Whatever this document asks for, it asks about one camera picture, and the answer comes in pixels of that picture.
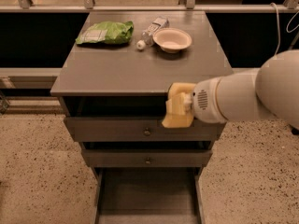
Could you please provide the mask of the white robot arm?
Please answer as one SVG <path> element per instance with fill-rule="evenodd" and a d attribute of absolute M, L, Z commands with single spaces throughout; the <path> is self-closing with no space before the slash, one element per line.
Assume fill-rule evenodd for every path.
<path fill-rule="evenodd" d="M 261 67 L 198 83 L 174 83 L 165 128 L 278 117 L 299 129 L 299 50 L 281 52 Z"/>

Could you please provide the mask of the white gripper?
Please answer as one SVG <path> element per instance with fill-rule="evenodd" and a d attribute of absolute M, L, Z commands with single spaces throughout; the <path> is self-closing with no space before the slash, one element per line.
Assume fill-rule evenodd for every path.
<path fill-rule="evenodd" d="M 217 102 L 219 77 L 204 80 L 194 86 L 190 93 L 174 95 L 166 101 L 166 112 L 171 115 L 185 115 L 186 110 L 205 123 L 225 123 Z"/>

